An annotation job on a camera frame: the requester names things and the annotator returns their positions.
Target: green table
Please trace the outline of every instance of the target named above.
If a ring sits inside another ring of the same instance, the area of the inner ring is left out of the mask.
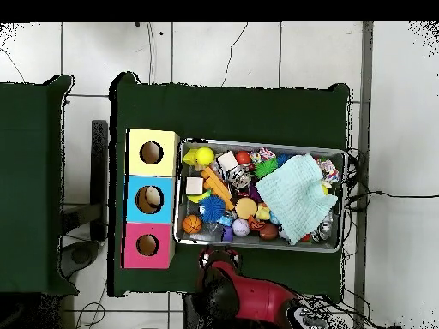
[[[71,77],[0,84],[0,291],[77,294],[59,271],[61,125]]]
[[[345,149],[349,88],[258,89],[145,85],[132,73],[111,84],[109,294],[194,292],[202,246],[177,245],[167,270],[122,269],[123,158],[126,128],[171,130],[181,138]],[[238,248],[243,274],[304,294],[340,300],[341,250],[333,254]]]

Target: blue spiky ball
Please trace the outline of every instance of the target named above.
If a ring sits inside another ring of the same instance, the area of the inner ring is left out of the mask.
[[[283,164],[286,163],[286,161],[290,158],[290,156],[286,154],[281,154],[281,155],[277,155],[276,158],[278,159],[278,166],[281,167]]]
[[[226,204],[218,195],[203,198],[200,205],[201,219],[206,223],[217,222],[226,211]]]

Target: towel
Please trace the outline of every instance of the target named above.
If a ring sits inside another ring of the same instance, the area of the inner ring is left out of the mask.
[[[325,195],[322,170],[311,155],[296,155],[256,184],[291,244],[316,230],[337,202]]]

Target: purple toy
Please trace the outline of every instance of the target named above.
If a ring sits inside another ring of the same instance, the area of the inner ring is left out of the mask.
[[[223,236],[221,241],[231,242],[233,241],[233,229],[231,227],[225,226],[223,231]]]
[[[259,195],[256,186],[255,186],[255,182],[251,182],[250,186],[249,186],[249,197],[254,200],[256,203],[262,203],[262,198]]]

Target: baseball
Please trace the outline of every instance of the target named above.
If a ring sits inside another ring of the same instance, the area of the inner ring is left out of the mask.
[[[238,237],[246,237],[250,233],[249,223],[245,219],[235,219],[232,224],[233,233]]]

